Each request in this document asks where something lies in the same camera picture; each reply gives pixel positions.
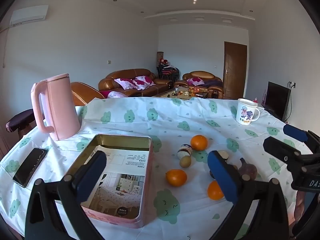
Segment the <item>right hand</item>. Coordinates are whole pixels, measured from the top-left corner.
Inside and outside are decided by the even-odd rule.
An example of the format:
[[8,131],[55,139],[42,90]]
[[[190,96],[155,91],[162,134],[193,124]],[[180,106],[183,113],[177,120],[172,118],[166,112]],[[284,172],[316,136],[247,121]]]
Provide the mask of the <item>right hand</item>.
[[305,195],[306,192],[304,191],[298,191],[296,194],[296,205],[294,211],[294,218],[296,222],[298,222],[303,215]]

